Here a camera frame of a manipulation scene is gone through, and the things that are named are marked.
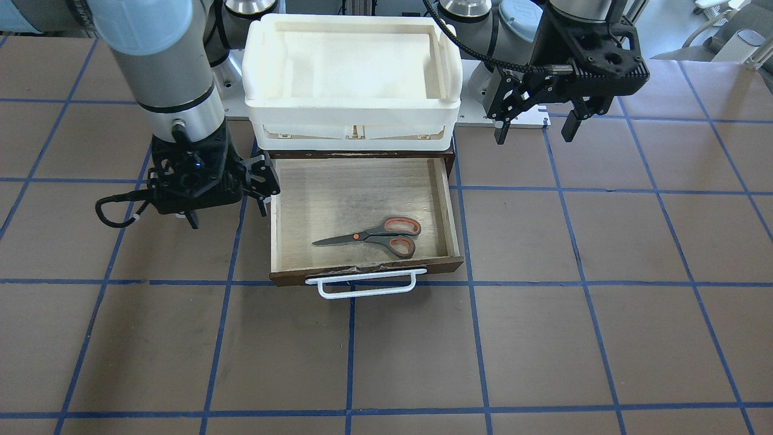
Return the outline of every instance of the white plastic bin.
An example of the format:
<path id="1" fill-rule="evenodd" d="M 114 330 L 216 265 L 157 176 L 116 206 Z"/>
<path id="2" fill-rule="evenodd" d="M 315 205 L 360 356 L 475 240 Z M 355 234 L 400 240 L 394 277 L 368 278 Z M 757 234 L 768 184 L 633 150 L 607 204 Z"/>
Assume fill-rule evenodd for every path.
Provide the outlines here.
<path id="1" fill-rule="evenodd" d="M 448 148 L 461 57 L 431 18 L 270 14 L 244 50 L 263 149 Z"/>

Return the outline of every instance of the drawer handle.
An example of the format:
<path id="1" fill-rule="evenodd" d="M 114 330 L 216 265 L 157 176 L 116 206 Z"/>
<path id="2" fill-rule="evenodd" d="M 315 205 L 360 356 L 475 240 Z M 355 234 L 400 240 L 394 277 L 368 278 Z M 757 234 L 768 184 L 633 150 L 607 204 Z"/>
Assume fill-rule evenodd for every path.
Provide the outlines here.
<path id="1" fill-rule="evenodd" d="M 346 297 L 360 297 L 360 296 L 376 296 L 376 295 L 388 295 L 393 293 L 405 293 L 410 292 L 416 286 L 416 275 L 427 273 L 427 270 L 422 269 L 408 269 L 408 270 L 390 270 L 388 272 L 372 272 L 372 273 L 358 273 L 355 275 L 340 275 L 340 276 L 322 276 L 319 278 L 306 279 L 307 284 L 316 284 L 319 296 L 325 299 L 343 299 Z M 388 287 L 386 289 L 367 289 L 356 290 L 353 292 L 342 293 L 327 293 L 325 291 L 325 284 L 330 283 L 343 283 L 345 281 L 359 281 L 361 279 L 380 279 L 380 278 L 393 278 L 394 276 L 410 276 L 410 284 L 402 287 Z"/>

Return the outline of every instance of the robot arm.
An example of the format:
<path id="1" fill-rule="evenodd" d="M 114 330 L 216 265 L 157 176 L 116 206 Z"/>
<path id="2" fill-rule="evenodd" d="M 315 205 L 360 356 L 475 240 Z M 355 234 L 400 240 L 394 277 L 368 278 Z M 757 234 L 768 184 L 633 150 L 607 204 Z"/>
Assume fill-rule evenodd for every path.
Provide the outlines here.
<path id="1" fill-rule="evenodd" d="M 227 74 L 230 49 L 244 47 L 250 23 L 271 12 L 276 0 L 0 0 L 0 6 L 16 14 L 16 26 L 6 29 L 96 29 L 148 119 L 154 167 L 147 188 L 99 200 L 105 224 L 126 227 L 152 204 L 161 214 L 183 214 L 197 228 L 195 210 L 232 204 L 244 194 L 265 214 L 264 201 L 279 192 L 276 176 L 267 155 L 238 156 L 213 68 Z M 143 204 L 126 222 L 105 217 L 104 204 L 124 201 Z"/>
<path id="2" fill-rule="evenodd" d="M 436 23 L 455 40 L 429 0 L 423 1 Z M 460 49 L 482 60 L 492 71 L 483 106 L 494 121 L 494 136 L 500 145 L 510 120 L 519 114 L 536 104 L 568 101 L 574 110 L 561 133 L 571 142 L 582 121 L 607 113 L 615 96 L 634 94 L 649 79 L 636 28 L 623 15 L 626 0 L 532 1 L 542 8 L 542 18 L 528 65 L 477 53 L 455 40 Z M 488 0 L 444 0 L 441 7 L 452 5 L 466 12 L 482 3 L 490 8 Z M 454 17 L 447 9 L 445 12 Z"/>

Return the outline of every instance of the wooden drawer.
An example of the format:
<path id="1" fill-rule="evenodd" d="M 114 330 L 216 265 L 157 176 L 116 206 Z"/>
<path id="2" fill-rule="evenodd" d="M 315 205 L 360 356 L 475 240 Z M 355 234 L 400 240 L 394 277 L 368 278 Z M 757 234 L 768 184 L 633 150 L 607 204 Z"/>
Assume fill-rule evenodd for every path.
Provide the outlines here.
<path id="1" fill-rule="evenodd" d="M 417 267 L 453 272 L 463 263 L 443 158 L 276 159 L 274 165 L 282 192 L 271 203 L 270 277 L 278 286 Z M 391 216 L 421 223 L 411 259 L 371 243 L 312 245 Z"/>

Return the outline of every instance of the blue tape line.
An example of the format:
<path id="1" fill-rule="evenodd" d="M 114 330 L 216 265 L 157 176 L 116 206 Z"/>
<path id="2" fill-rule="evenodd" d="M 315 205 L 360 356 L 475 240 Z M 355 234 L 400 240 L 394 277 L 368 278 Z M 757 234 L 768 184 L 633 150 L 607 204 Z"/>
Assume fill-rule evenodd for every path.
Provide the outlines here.
<path id="1" fill-rule="evenodd" d="M 762 216 L 762 213 L 760 212 L 759 207 L 757 207 L 757 202 L 754 201 L 754 198 L 749 194 L 749 188 L 747 187 L 746 182 L 744 181 L 744 178 L 741 176 L 741 171 L 738 170 L 738 167 L 733 161 L 733 157 L 730 155 L 730 151 L 727 150 L 724 140 L 722 140 L 722 137 L 720 136 L 720 133 L 717 130 L 717 126 L 714 125 L 711 117 L 709 116 L 708 110 L 706 110 L 706 106 L 703 105 L 703 101 L 700 100 L 700 95 L 698 95 L 698 92 L 695 90 L 695 87 L 693 86 L 693 82 L 690 80 L 690 77 L 687 76 L 687 71 L 684 70 L 684 66 L 682 66 L 681 62 L 677 64 L 679 65 L 679 69 L 682 71 L 682 75 L 684 76 L 685 80 L 687 80 L 687 85 L 690 86 L 690 90 L 693 92 L 693 95 L 695 95 L 695 98 L 698 100 L 698 104 L 700 105 L 700 110 L 702 110 L 703 114 L 706 116 L 706 120 L 709 122 L 709 125 L 711 126 L 711 129 L 714 132 L 714 135 L 717 137 L 717 141 L 719 141 L 720 146 L 722 147 L 722 151 L 724 152 L 725 157 L 727 157 L 727 161 L 730 163 L 730 167 L 733 168 L 733 172 L 735 173 L 735 176 L 738 178 L 738 181 L 741 183 L 741 187 L 744 188 L 744 192 L 747 194 L 749 201 L 751 202 L 751 206 L 752 208 L 754 208 L 754 212 L 757 214 L 757 218 L 760 220 L 760 223 L 762 223 L 762 227 L 765 229 L 765 232 L 768 233 L 768 238 L 771 241 L 773 241 L 773 232 L 771 232 L 770 227 L 768 227 L 768 223 L 765 222 L 765 219 Z"/>
<path id="2" fill-rule="evenodd" d="M 97 46 L 97 41 L 94 41 L 94 45 L 91 47 L 90 54 L 94 52 L 94 47 Z M 148 163 L 150 162 L 150 155 L 151 155 L 151 148 L 148 147 L 148 151 L 145 153 L 145 161 L 142 163 L 142 168 L 140 169 L 140 175 L 145 173 Z M 138 189 L 140 187 L 141 183 L 138 180 L 138 182 L 135 184 L 135 189 Z M 134 208 L 134 203 L 131 202 L 127 206 L 126 214 L 124 215 L 124 220 L 126 221 L 129 219 L 132 213 L 132 209 Z M 104 278 L 102 282 L 102 286 L 100 287 L 99 293 L 97 294 L 97 300 L 94 302 L 94 309 L 91 311 L 91 318 L 89 319 L 89 324 L 86 328 L 86 334 L 83 338 L 83 343 L 80 346 L 80 353 L 78 354 L 78 359 L 75 363 L 75 369 L 73 370 L 73 376 L 70 378 L 70 385 L 67 387 L 67 394 L 64 396 L 64 403 L 62 404 L 62 410 L 60 413 L 59 419 L 56 421 L 56 429 L 54 430 L 54 435 L 60 435 L 62 433 L 62 428 L 64 426 L 64 420 L 66 419 L 68 410 L 70 409 L 70 402 L 72 401 L 73 394 L 75 393 L 75 386 L 78 383 L 78 378 L 80 377 L 80 370 L 83 368 L 83 360 L 86 358 L 86 351 L 89 348 L 89 343 L 91 342 L 91 333 L 94 330 L 94 324 L 97 322 L 97 313 L 99 312 L 99 309 L 102 305 L 102 301 L 104 300 L 104 295 L 107 292 L 107 286 L 110 282 L 110 275 L 113 272 L 113 267 L 115 266 L 115 260 L 118 257 L 118 251 L 121 249 L 121 243 L 124 240 L 124 234 L 126 234 L 126 228 L 121 228 L 121 230 L 118 232 L 118 237 L 115 241 L 115 245 L 113 247 L 113 252 L 110 256 L 110 261 L 107 264 L 107 269 L 104 272 Z"/>
<path id="3" fill-rule="evenodd" d="M 239 281 L 237 279 L 233 281 L 233 284 L 235 286 L 245 287 L 271 287 L 276 285 L 271 281 Z"/>
<path id="4" fill-rule="evenodd" d="M 569 116 L 568 113 L 549 113 L 549 116 L 553 116 L 556 118 L 566 118 Z M 601 119 L 635 119 L 637 121 L 668 121 L 668 122 L 708 122 L 711 120 L 712 122 L 723 122 L 723 123 L 731 123 L 731 124 L 773 124 L 773 121 L 765 121 L 765 120 L 753 120 L 753 119 L 713 119 L 709 117 L 708 119 L 695 119 L 695 118 L 667 118 L 662 116 L 631 116 L 631 115 L 603 115 L 603 118 Z"/>
<path id="5" fill-rule="evenodd" d="M 530 186 L 460 186 L 461 190 L 526 190 L 535 192 L 557 192 L 555 187 L 530 187 Z"/>
<path id="6" fill-rule="evenodd" d="M 72 100 L 71 104 L 118 104 L 125 106 L 138 105 L 136 101 L 109 101 L 109 100 Z"/>
<path id="7" fill-rule="evenodd" d="M 0 278 L 1 284 L 53 284 L 53 285 L 100 285 L 104 281 L 102 279 L 49 279 L 49 278 Z M 354 284 L 358 285 L 371 285 L 371 286 L 387 286 L 395 283 L 408 283 L 408 281 L 355 281 Z M 225 286 L 227 281 L 194 281 L 184 279 L 163 280 L 156 279 L 109 279 L 107 284 L 111 286 L 126 286 L 131 284 L 148 283 L 152 286 Z M 691 283 L 689 281 L 592 281 L 588 280 L 586 283 L 589 286 L 660 286 L 660 287 L 690 287 L 693 284 L 698 287 L 755 287 L 755 288 L 773 288 L 773 283 L 734 283 L 734 282 L 711 282 L 711 281 L 696 281 Z M 234 286 L 274 286 L 271 281 L 238 281 L 232 282 Z M 467 286 L 469 281 L 419 281 L 416 286 Z M 490 287 L 490 286 L 506 286 L 506 287 L 570 287 L 570 286 L 582 286 L 581 281 L 473 281 L 473 286 L 476 287 Z"/>
<path id="8" fill-rule="evenodd" d="M 737 409 L 735 402 L 698 402 L 698 403 L 642 403 L 620 405 L 624 411 L 645 411 L 656 409 Z"/>
<path id="9" fill-rule="evenodd" d="M 67 419 L 178 419 L 200 418 L 201 411 L 105 411 L 67 413 Z"/>
<path id="10" fill-rule="evenodd" d="M 0 103 L 43 103 L 43 104 L 118 104 L 136 105 L 136 101 L 109 100 L 57 100 L 52 98 L 0 98 Z"/>
<path id="11" fill-rule="evenodd" d="M 770 409 L 773 402 L 745 402 L 746 408 Z M 738 409 L 736 402 L 685 402 L 685 403 L 630 403 L 619 406 L 623 411 L 659 410 L 659 409 Z M 535 413 L 603 413 L 614 411 L 613 405 L 577 405 L 577 406 L 496 406 L 492 408 L 385 408 L 352 409 L 353 416 L 415 416 L 450 414 L 535 414 Z M 61 413 L 0 413 L 0 420 L 41 420 L 52 419 Z M 271 409 L 271 410 L 222 410 L 210 411 L 209 418 L 227 417 L 317 417 L 345 416 L 346 409 Z M 164 418 L 202 418 L 204 411 L 86 411 L 67 413 L 67 419 L 164 419 Z"/>
<path id="12" fill-rule="evenodd" d="M 0 420 L 35 420 L 35 419 L 55 419 L 59 413 L 0 413 Z"/>
<path id="13" fill-rule="evenodd" d="M 105 178 L 27 178 L 21 176 L 0 177 L 0 182 L 9 183 L 98 183 L 98 184 L 134 184 L 137 180 L 129 179 L 105 179 Z M 557 192 L 555 187 L 531 187 L 531 186 L 449 186 L 451 190 L 518 190 L 531 192 Z M 564 192 L 579 192 L 587 194 L 672 194 L 672 195 L 716 195 L 716 196 L 773 196 L 773 192 L 742 190 L 653 190 L 653 189 L 602 189 L 599 187 L 562 187 Z"/>
<path id="14" fill-rule="evenodd" d="M 352 284 L 349 291 L 355 291 L 356 285 Z M 346 357 L 346 421 L 344 434 L 352 435 L 352 397 L 354 393 L 354 334 L 356 325 L 356 301 L 357 298 L 349 298 L 349 347 Z"/>
<path id="15" fill-rule="evenodd" d="M 0 103 L 50 103 L 66 104 L 67 100 L 54 100 L 50 98 L 0 98 Z"/>
<path id="16" fill-rule="evenodd" d="M 209 418 L 217 417 L 340 417 L 344 409 L 283 409 L 271 411 L 209 411 Z"/>
<path id="17" fill-rule="evenodd" d="M 185 279 L 151 279 L 148 283 L 151 286 L 227 286 L 230 281 L 223 280 L 196 280 L 188 281 Z"/>
<path id="18" fill-rule="evenodd" d="M 456 155 L 456 164 L 454 170 L 456 173 L 457 183 L 463 184 L 461 179 L 461 160 L 459 159 L 459 153 L 456 146 L 456 134 L 451 135 L 451 145 L 454 147 L 454 154 Z M 467 214 L 465 213 L 465 198 L 462 193 L 462 189 L 457 190 L 459 199 L 459 217 L 461 219 L 461 235 L 465 242 L 465 266 L 467 267 L 467 287 L 470 294 L 470 314 L 472 316 L 472 332 L 475 335 L 475 354 L 478 358 L 478 375 L 481 380 L 481 396 L 483 400 L 483 407 L 485 409 L 485 429 L 487 435 L 494 434 L 494 427 L 491 423 L 491 413 L 489 409 L 489 383 L 486 380 L 485 375 L 485 363 L 483 361 L 483 347 L 481 345 L 481 333 L 480 325 L 478 323 L 478 304 L 475 302 L 475 286 L 472 278 L 472 257 L 470 256 L 470 238 L 467 232 Z"/>
<path id="19" fill-rule="evenodd" d="M 86 59 L 83 61 L 83 65 L 80 67 L 80 71 L 78 72 L 78 75 L 75 78 L 75 82 L 73 83 L 73 86 L 70 88 L 70 93 L 67 95 L 67 101 L 72 100 L 73 95 L 75 95 L 75 90 L 78 88 L 78 84 L 80 83 L 80 80 L 83 78 L 83 73 L 86 72 L 86 67 L 88 67 L 89 61 L 91 60 L 91 56 L 94 54 L 94 50 L 96 48 L 97 48 L 97 39 L 95 39 L 94 42 L 91 44 L 91 49 L 89 50 L 89 53 L 86 55 Z M 67 110 L 67 105 L 68 103 L 65 102 L 64 105 L 62 106 L 62 110 L 59 111 L 59 115 L 56 117 L 56 120 L 53 123 L 53 127 L 51 128 L 51 131 L 49 132 L 49 135 L 46 138 L 46 141 L 43 143 L 43 147 L 40 149 L 40 153 L 35 159 L 35 162 L 32 164 L 32 168 L 30 168 L 27 178 L 31 179 L 32 176 L 35 175 L 35 171 L 38 169 L 38 166 L 40 165 L 41 160 L 43 160 L 43 156 L 46 154 L 46 150 L 51 144 L 51 140 L 53 139 L 53 136 L 56 134 L 56 129 L 59 128 L 59 124 L 62 122 L 62 118 L 64 118 L 64 112 Z M 2 240 L 3 236 L 5 236 L 5 232 L 8 230 L 8 227 L 11 224 L 11 221 L 13 220 L 13 216 L 16 214 L 16 211 L 19 209 L 19 205 L 22 203 L 22 198 L 24 197 L 24 194 L 27 191 L 27 187 L 29 187 L 28 180 L 24 182 L 22 189 L 19 191 L 19 195 L 16 196 L 16 201 L 14 201 L 13 205 L 11 206 L 11 210 L 8 213 L 8 216 L 5 217 L 5 221 L 3 222 L 2 227 L 0 227 L 0 240 Z"/>
<path id="20" fill-rule="evenodd" d="M 561 202 L 561 209 L 564 211 L 564 220 L 567 223 L 567 229 L 569 230 L 569 239 L 572 243 L 572 250 L 574 251 L 574 260 L 577 263 L 577 272 L 580 275 L 580 280 L 585 293 L 585 300 L 587 302 L 587 308 L 591 315 L 591 321 L 593 322 L 593 329 L 596 334 L 596 342 L 598 342 L 598 350 L 601 353 L 601 362 L 604 364 L 604 373 L 607 376 L 607 383 L 609 384 L 609 392 L 612 397 L 612 404 L 615 408 L 615 414 L 618 417 L 618 425 L 620 426 L 620 434 L 626 435 L 625 421 L 623 421 L 623 414 L 620 410 L 620 401 L 618 400 L 618 392 L 615 388 L 615 381 L 612 379 L 612 370 L 609 365 L 609 358 L 607 357 L 606 347 L 604 346 L 604 338 L 601 336 L 601 327 L 598 323 L 596 316 L 596 309 L 593 304 L 593 297 L 588 287 L 587 280 L 585 278 L 585 271 L 582 266 L 582 258 L 580 257 L 580 249 L 577 245 L 577 238 L 574 235 L 574 227 L 569 217 L 569 208 L 567 207 L 567 201 L 564 197 L 564 189 L 561 187 L 561 181 L 558 176 L 558 168 L 556 167 L 556 160 L 553 156 L 553 149 L 550 147 L 550 139 L 547 137 L 547 130 L 543 128 L 543 139 L 545 140 L 545 146 L 547 147 L 548 160 L 550 161 L 550 168 L 553 170 L 553 178 L 556 181 L 556 187 L 558 188 L 558 199 Z"/>
<path id="21" fill-rule="evenodd" d="M 237 266 L 237 256 L 239 254 L 239 244 L 241 242 L 241 232 L 244 227 L 244 214 L 247 211 L 247 199 L 242 200 L 241 209 L 239 210 L 239 226 L 237 227 L 236 234 L 233 237 L 233 248 L 231 249 L 231 261 L 228 266 L 228 281 L 226 284 L 226 291 L 223 294 L 223 307 L 220 311 L 220 325 L 217 328 L 217 339 L 215 341 L 215 351 L 212 356 L 212 370 L 209 372 L 209 383 L 206 387 L 206 397 L 204 399 L 204 415 L 201 419 L 201 427 L 199 429 L 200 435 L 206 434 L 206 426 L 208 421 L 209 410 L 212 407 L 212 396 L 215 392 L 215 381 L 217 379 L 217 367 L 220 364 L 220 350 L 223 347 L 223 335 L 226 330 L 226 317 L 228 315 L 228 303 L 231 298 L 231 288 L 233 287 L 233 274 Z"/>
<path id="22" fill-rule="evenodd" d="M 693 93 L 697 98 L 697 93 L 695 93 L 695 90 L 693 89 Z M 620 107 L 623 111 L 623 114 L 628 116 L 628 112 L 625 110 L 625 105 L 620 101 Z M 649 167 L 649 163 L 647 162 L 647 158 L 644 154 L 644 149 L 642 148 L 642 144 L 638 139 L 638 135 L 636 134 L 636 130 L 633 128 L 633 123 L 631 122 L 630 118 L 626 118 L 626 122 L 628 123 L 628 128 L 631 130 L 631 135 L 633 137 L 633 141 L 636 144 L 636 149 L 638 150 L 639 155 L 642 157 L 642 162 L 644 163 L 644 168 L 647 171 L 647 176 L 649 177 L 649 181 L 652 184 L 652 188 L 655 190 L 658 190 L 658 184 L 655 181 L 655 177 L 652 174 L 652 170 Z M 687 279 L 690 281 L 690 286 L 693 288 L 693 293 L 695 295 L 696 301 L 698 302 L 698 307 L 700 308 L 700 312 L 703 315 L 703 320 L 706 323 L 706 327 L 709 331 L 709 335 L 711 336 L 711 341 L 714 344 L 714 348 L 717 351 L 717 354 L 719 355 L 720 362 L 722 363 L 722 368 L 725 371 L 725 375 L 727 376 L 727 380 L 730 383 L 730 388 L 733 390 L 733 396 L 736 399 L 736 403 L 738 407 L 741 409 L 741 415 L 744 417 L 744 422 L 746 423 L 746 427 L 749 430 L 750 435 L 754 435 L 754 428 L 751 426 L 751 421 L 749 420 L 749 415 L 746 413 L 746 409 L 743 406 L 743 402 L 741 400 L 741 394 L 738 392 L 738 388 L 735 385 L 735 381 L 733 379 L 733 375 L 730 372 L 730 366 L 727 364 L 727 359 L 724 357 L 724 353 L 722 352 L 722 347 L 720 346 L 720 342 L 717 339 L 717 335 L 714 333 L 714 328 L 711 324 L 711 320 L 709 318 L 709 314 L 706 311 L 706 307 L 703 305 L 703 298 L 700 295 L 700 291 L 698 290 L 698 286 L 696 285 L 695 278 L 693 276 L 692 271 L 690 270 L 690 264 L 687 262 L 687 257 L 684 254 L 684 250 L 682 249 L 682 243 L 679 241 L 679 237 L 676 235 L 676 229 L 674 228 L 673 222 L 671 221 L 671 216 L 669 215 L 669 212 L 666 210 L 666 203 L 663 202 L 663 198 L 661 197 L 660 193 L 656 193 L 655 196 L 658 199 L 658 204 L 660 205 L 660 209 L 663 212 L 663 218 L 666 220 L 666 225 L 668 226 L 669 232 L 671 233 L 671 237 L 673 238 L 674 244 L 676 245 L 676 250 L 679 253 L 679 259 L 682 261 L 682 265 L 684 266 L 685 272 L 687 273 Z"/>
<path id="23" fill-rule="evenodd" d="M 712 119 L 711 121 L 720 122 L 722 124 L 773 124 L 773 121 L 765 121 L 760 119 Z"/>
<path id="24" fill-rule="evenodd" d="M 773 402 L 744 402 L 747 408 L 773 408 Z"/>
<path id="25" fill-rule="evenodd" d="M 46 279 L 46 278 L 0 278 L 2 284 L 77 284 L 81 286 L 100 285 L 102 279 Z"/>
<path id="26" fill-rule="evenodd" d="M 136 184 L 137 180 L 119 180 L 105 178 L 32 178 L 31 183 L 98 183 L 98 184 Z"/>

